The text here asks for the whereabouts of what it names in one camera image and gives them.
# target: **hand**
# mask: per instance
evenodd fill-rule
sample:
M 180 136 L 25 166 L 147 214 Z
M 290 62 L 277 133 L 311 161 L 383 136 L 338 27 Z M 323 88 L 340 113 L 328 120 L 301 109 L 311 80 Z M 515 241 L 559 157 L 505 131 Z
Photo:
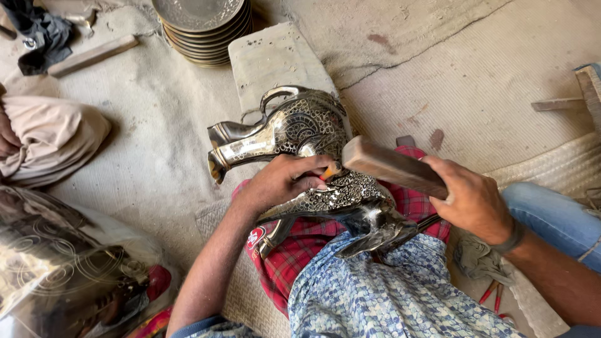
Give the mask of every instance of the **hand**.
M 19 151 L 21 141 L 10 127 L 10 120 L 0 106 L 0 158 L 7 158 Z
M 333 159 L 327 155 L 301 158 L 279 155 L 259 171 L 239 192 L 234 203 L 260 214 L 268 208 L 290 201 L 309 189 L 326 189 L 325 182 L 315 176 L 303 176 L 307 171 L 322 174 Z
M 430 202 L 442 218 L 490 245 L 501 244 L 509 238 L 514 220 L 495 180 L 451 160 L 435 156 L 425 156 L 421 160 L 447 184 L 449 195 L 445 201 L 430 196 Z

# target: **stack of metal plates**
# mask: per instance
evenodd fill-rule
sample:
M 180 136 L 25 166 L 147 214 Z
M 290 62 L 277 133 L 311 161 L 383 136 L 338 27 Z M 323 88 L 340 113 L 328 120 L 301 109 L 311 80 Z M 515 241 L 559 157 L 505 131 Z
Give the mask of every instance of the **stack of metal plates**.
M 200 67 L 230 62 L 227 46 L 252 33 L 250 0 L 153 0 L 165 37 Z

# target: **blue jeans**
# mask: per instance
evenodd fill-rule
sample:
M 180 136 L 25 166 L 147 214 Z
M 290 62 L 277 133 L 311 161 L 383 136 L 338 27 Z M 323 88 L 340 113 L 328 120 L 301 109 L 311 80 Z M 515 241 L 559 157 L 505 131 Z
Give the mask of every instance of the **blue jeans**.
M 601 236 L 601 220 L 587 207 L 533 183 L 514 183 L 501 193 L 511 215 L 564 254 L 580 258 Z M 582 260 L 601 274 L 601 245 Z

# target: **logo on cloth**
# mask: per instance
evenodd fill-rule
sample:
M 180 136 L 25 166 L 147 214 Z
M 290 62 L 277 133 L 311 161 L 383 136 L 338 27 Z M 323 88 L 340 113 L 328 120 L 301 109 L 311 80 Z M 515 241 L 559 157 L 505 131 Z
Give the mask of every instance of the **logo on cloth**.
M 246 241 L 246 247 L 248 247 L 249 249 L 254 248 L 255 245 L 257 243 L 259 243 L 259 241 L 262 240 L 263 237 L 265 237 L 266 233 L 267 233 L 267 230 L 265 230 L 264 227 L 256 227 L 255 229 L 253 229 L 251 231 L 251 234 L 248 235 L 248 240 Z

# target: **wristband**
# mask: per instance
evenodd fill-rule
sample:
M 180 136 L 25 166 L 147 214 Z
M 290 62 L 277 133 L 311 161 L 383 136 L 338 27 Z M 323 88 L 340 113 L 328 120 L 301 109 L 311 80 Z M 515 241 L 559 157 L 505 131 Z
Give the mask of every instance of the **wristband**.
M 511 230 L 511 235 L 509 238 L 501 244 L 491 245 L 490 247 L 500 254 L 508 253 L 520 245 L 525 235 L 526 226 L 516 220 L 513 220 L 513 229 Z

